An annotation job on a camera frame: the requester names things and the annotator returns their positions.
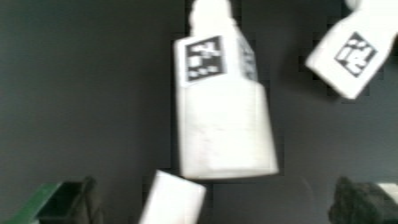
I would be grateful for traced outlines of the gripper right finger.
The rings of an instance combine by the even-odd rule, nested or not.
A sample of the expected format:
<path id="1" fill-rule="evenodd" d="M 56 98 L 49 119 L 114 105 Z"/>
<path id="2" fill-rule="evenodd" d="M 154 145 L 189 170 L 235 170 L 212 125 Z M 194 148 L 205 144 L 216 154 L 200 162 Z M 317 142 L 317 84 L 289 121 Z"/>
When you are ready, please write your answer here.
<path id="1" fill-rule="evenodd" d="M 398 183 L 337 182 L 331 224 L 398 224 Z"/>

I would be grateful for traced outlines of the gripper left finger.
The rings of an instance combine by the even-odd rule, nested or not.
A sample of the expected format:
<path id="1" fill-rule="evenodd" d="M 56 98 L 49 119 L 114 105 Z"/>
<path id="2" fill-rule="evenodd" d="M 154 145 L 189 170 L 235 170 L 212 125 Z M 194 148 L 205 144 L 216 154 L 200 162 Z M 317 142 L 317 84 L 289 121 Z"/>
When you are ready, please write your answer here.
<path id="1" fill-rule="evenodd" d="M 102 224 L 102 200 L 91 176 L 40 186 L 11 224 Z"/>

